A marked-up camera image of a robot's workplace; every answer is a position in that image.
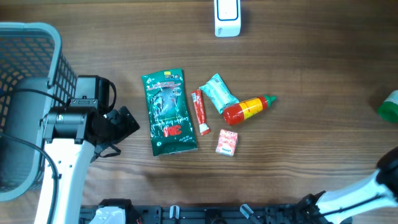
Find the green lid spice jar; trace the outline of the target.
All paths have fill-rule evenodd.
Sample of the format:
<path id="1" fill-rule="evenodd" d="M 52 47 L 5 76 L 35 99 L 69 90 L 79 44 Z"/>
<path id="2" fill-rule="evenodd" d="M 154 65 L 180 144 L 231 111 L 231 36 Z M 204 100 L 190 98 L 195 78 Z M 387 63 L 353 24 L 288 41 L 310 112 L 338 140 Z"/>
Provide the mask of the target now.
<path id="1" fill-rule="evenodd" d="M 378 108 L 378 114 L 382 119 L 385 119 L 391 123 L 397 123 L 398 121 L 398 91 L 394 90 Z"/>

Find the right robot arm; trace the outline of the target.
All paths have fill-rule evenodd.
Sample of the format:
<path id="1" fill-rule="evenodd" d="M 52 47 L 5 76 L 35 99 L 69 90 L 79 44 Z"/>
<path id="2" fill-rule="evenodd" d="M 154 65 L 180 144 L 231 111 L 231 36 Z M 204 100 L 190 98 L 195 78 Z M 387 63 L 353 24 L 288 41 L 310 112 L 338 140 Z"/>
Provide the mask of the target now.
<path id="1" fill-rule="evenodd" d="M 397 207 L 397 148 L 382 156 L 367 178 L 335 191 L 309 194 L 298 205 L 307 223 L 343 223 L 360 213 Z"/>

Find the small red tissue packet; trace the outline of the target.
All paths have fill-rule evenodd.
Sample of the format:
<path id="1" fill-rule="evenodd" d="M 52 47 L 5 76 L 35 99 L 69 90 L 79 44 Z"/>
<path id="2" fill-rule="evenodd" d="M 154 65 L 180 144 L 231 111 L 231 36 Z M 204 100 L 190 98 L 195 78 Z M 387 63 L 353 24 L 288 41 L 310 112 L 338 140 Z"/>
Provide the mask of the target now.
<path id="1" fill-rule="evenodd" d="M 215 152 L 226 156 L 234 156 L 237 143 L 237 133 L 222 129 L 219 134 L 218 144 Z"/>

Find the green 3M gloves package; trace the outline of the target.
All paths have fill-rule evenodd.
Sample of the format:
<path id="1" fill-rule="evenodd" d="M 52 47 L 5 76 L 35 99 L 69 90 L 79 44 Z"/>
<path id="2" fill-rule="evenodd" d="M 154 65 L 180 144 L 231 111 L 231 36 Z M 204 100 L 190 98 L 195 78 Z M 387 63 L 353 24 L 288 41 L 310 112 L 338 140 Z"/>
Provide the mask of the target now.
<path id="1" fill-rule="evenodd" d="M 153 156 L 197 149 L 185 94 L 183 70 L 175 68 L 141 76 L 149 118 Z"/>

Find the red sauce bottle green cap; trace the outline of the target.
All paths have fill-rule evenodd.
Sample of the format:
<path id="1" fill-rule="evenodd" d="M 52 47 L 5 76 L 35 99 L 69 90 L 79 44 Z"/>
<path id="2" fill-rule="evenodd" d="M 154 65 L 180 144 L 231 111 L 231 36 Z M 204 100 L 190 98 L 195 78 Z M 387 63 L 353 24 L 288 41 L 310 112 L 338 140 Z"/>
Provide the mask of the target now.
<path id="1" fill-rule="evenodd" d="M 224 109 L 222 115 L 228 125 L 240 124 L 255 114 L 268 109 L 276 99 L 276 96 L 264 95 L 241 101 Z"/>

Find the white teal pouch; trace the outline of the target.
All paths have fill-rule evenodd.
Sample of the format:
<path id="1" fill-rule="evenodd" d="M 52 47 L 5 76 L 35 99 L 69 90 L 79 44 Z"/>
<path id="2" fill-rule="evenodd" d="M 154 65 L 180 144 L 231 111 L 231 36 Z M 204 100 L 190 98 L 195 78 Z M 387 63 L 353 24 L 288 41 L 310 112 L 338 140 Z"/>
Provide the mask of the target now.
<path id="1" fill-rule="evenodd" d="M 201 86 L 200 90 L 212 101 L 219 114 L 222 114 L 227 107 L 239 103 L 218 73 Z"/>

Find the red snack stick packet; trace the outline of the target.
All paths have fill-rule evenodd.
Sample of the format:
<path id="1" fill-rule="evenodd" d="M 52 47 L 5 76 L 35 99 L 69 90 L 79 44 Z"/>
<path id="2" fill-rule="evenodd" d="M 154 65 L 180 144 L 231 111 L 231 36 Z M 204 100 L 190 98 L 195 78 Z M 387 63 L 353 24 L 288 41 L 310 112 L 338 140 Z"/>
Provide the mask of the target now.
<path id="1" fill-rule="evenodd" d="M 195 107 L 195 112 L 197 115 L 197 120 L 199 124 L 200 134 L 202 136 L 208 134 L 211 129 L 208 127 L 206 123 L 206 115 L 205 115 L 205 107 L 203 104 L 203 98 L 201 95 L 201 90 L 195 90 L 191 93 L 193 104 Z"/>

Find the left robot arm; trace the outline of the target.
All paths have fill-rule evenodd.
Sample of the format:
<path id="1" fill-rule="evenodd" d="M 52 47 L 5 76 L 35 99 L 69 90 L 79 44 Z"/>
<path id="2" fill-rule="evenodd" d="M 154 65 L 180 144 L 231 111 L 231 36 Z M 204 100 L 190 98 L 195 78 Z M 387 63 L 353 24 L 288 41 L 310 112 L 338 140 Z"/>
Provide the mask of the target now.
<path id="1" fill-rule="evenodd" d="M 117 144 L 139 129 L 129 110 L 109 100 L 114 83 L 99 76 L 79 76 L 75 96 L 52 108 L 44 122 L 44 179 L 35 223 L 77 223 L 91 162 L 120 155 Z"/>

